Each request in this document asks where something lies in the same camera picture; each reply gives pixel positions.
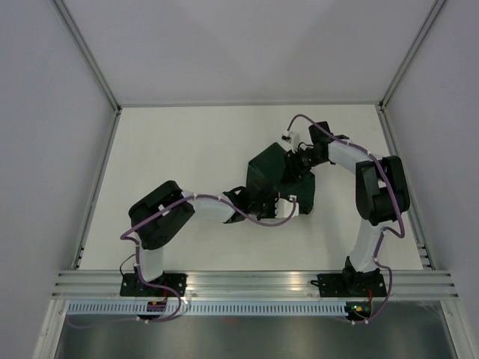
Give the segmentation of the dark green cloth napkin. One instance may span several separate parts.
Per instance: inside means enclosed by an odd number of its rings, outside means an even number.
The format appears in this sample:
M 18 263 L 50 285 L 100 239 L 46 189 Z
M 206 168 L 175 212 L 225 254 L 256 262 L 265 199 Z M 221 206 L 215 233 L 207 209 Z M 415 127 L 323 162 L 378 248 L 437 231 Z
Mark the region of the dark green cloth napkin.
M 308 215 L 314 208 L 316 189 L 315 175 L 306 173 L 301 179 L 283 183 L 284 155 L 287 152 L 278 144 L 273 143 L 248 163 L 246 188 L 248 190 L 271 189 L 282 197 L 296 196 L 299 213 Z

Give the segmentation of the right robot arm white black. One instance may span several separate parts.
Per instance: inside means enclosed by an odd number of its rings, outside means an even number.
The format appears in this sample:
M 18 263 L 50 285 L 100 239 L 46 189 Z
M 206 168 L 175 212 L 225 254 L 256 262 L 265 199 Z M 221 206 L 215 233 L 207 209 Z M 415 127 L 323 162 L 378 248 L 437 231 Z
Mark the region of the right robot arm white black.
M 290 130 L 281 136 L 287 149 L 283 182 L 298 180 L 326 162 L 340 165 L 355 177 L 356 209 L 361 217 L 355 246 L 341 273 L 318 274 L 311 284 L 323 298 L 385 298 L 391 282 L 382 275 L 388 267 L 379 263 L 379 249 L 385 233 L 405 236 L 402 214 L 410 207 L 403 163 L 398 156 L 379 158 L 348 137 L 333 135 L 327 122 L 313 122 L 309 132 L 312 144 L 307 147 Z

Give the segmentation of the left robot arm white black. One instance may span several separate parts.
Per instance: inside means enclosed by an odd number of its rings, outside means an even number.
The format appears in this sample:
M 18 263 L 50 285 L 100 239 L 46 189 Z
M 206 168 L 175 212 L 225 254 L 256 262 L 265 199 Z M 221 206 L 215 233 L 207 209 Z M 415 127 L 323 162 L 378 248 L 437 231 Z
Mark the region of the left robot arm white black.
M 141 274 L 137 287 L 148 296 L 163 288 L 163 248 L 192 219 L 235 224 L 248 217 L 256 221 L 277 218 L 280 194 L 269 183 L 238 186 L 218 195 L 193 194 L 169 180 L 133 204 L 128 216 L 138 246 Z

